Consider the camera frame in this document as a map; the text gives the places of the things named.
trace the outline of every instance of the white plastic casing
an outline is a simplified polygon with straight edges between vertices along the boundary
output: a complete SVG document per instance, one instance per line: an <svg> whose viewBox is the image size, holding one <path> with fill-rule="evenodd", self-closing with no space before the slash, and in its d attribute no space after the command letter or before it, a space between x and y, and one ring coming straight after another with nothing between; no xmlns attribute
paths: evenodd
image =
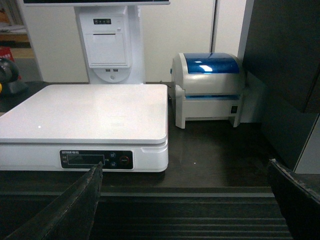
<svg viewBox="0 0 320 240"><path fill-rule="evenodd" d="M0 117L0 170L86 171L61 150L132 151L133 169L168 166L168 96L160 84L51 85Z"/></svg>
<svg viewBox="0 0 320 240"><path fill-rule="evenodd" d="M239 74L189 74L185 55L178 53L173 58L171 81L175 89L171 97L177 127L184 129L186 121L194 120L229 120L233 127L240 124L245 74L239 60L233 55L231 57L239 66ZM216 97L186 98L211 95ZM233 95L239 95L239 98L228 99ZM232 111L233 107L237 107L236 113Z"/></svg>
<svg viewBox="0 0 320 240"><path fill-rule="evenodd" d="M79 19L90 68L130 68L128 7L82 7ZM95 24L108 19L110 24Z"/></svg>

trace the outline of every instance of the dark gray cabinet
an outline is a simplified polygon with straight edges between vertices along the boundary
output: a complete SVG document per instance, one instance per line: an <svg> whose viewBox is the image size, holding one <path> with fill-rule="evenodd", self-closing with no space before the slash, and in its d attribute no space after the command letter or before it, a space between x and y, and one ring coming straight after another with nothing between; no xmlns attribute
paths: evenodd
<svg viewBox="0 0 320 240"><path fill-rule="evenodd" d="M302 113L320 113L320 1L255 0L243 66Z"/></svg>

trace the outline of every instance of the label printer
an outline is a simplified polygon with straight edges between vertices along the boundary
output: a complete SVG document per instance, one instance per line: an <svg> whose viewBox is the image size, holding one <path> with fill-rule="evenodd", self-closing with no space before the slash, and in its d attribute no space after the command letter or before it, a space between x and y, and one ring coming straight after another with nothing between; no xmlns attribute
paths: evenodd
<svg viewBox="0 0 320 240"><path fill-rule="evenodd" d="M186 121L229 120L240 124L245 74L240 61L227 53L178 53L172 62L172 106L175 125Z"/></svg>

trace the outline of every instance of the black checkout counter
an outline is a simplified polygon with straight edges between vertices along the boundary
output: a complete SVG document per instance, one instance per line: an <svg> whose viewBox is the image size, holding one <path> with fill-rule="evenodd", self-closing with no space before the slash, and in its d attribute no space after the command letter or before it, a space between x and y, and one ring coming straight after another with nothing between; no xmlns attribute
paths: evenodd
<svg viewBox="0 0 320 240"><path fill-rule="evenodd" d="M27 84L27 92L0 98L0 113L49 83ZM164 172L103 173L90 239L105 239L104 235L108 239L213 237L221 221L226 228L234 224L248 224L248 228L257 225L253 227L255 234L248 233L256 239L266 232L268 236L277 235L274 225L278 224L283 229L282 236L290 237L266 176L269 159L277 157L277 153L261 134L259 124L242 123L233 128L223 120L188 121L186 128L180 129L175 126L169 101L168 126L169 164ZM83 174L0 171L0 238L34 216ZM256 229L262 221L263 229ZM198 227L193 231L186 224ZM231 234L228 230L223 232L221 235L219 230L219 236ZM248 235L242 230L237 234L235 239Z"/></svg>

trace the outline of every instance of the white scale platform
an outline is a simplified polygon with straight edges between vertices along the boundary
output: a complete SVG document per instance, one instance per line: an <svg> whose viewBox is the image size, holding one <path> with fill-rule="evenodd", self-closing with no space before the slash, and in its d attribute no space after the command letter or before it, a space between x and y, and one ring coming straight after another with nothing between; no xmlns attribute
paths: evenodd
<svg viewBox="0 0 320 240"><path fill-rule="evenodd" d="M161 172L168 96L161 84L50 85L0 117L0 170Z"/></svg>

